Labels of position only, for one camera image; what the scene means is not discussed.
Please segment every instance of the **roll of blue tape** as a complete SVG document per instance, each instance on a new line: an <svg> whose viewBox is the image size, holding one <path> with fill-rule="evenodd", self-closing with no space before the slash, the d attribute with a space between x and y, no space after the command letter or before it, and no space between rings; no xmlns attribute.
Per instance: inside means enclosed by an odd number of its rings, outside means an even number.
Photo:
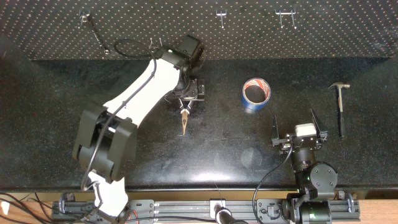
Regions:
<svg viewBox="0 0 398 224"><path fill-rule="evenodd" d="M264 92L262 95L262 100L252 99L251 96L248 96L246 93L248 88L252 89L252 91L260 91ZM266 106L269 99L271 98L271 88L269 84L263 80L262 78L251 78L244 85L242 89L242 102L243 105L251 110L259 110Z"/></svg>

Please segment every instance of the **hammer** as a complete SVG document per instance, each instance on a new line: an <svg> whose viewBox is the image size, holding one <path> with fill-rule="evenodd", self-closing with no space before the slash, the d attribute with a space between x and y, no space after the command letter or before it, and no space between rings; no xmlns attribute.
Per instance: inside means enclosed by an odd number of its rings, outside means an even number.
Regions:
<svg viewBox="0 0 398 224"><path fill-rule="evenodd" d="M330 87L335 86L338 90L338 107L339 107L339 119L338 124L340 128L340 137L344 138L346 135L345 126L344 126L344 118L343 118L343 98L341 97L341 89L342 88L349 88L349 84L344 84L342 82L333 83Z"/></svg>

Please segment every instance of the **hammer handle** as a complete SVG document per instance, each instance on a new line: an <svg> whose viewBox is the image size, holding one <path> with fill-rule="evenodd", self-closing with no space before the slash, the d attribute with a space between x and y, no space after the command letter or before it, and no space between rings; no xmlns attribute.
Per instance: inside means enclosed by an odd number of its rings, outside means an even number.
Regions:
<svg viewBox="0 0 398 224"><path fill-rule="evenodd" d="M340 113L339 113L338 121L339 121L339 128L340 128L340 137L344 138L346 136L346 128L345 128L345 125L344 125L344 118L343 118L343 112L342 111L340 111Z"/></svg>

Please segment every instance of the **robotic arm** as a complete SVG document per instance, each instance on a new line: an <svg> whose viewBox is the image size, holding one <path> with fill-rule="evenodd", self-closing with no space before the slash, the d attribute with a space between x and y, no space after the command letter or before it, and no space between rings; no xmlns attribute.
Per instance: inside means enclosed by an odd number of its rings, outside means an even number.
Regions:
<svg viewBox="0 0 398 224"><path fill-rule="evenodd" d="M119 96L103 106L89 105L83 111L73 158L89 171L88 188L94 187L95 207L111 223L124 223L129 215L124 175L135 160L137 128L145 116L170 92L169 98L180 101L204 100L204 82L189 78L202 52L200 41L189 35L177 49L163 47L157 52L158 72L153 78L155 62L151 60L144 73Z"/></svg>

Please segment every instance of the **hammer head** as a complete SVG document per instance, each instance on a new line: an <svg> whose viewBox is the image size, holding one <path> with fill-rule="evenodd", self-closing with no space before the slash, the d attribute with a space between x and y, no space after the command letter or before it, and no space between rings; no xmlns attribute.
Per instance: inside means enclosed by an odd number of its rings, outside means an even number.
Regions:
<svg viewBox="0 0 398 224"><path fill-rule="evenodd" d="M329 86L329 88L333 87L333 86L335 86L337 88L349 88L349 84L344 84L342 82L335 82L335 83L331 84L331 86Z"/></svg>

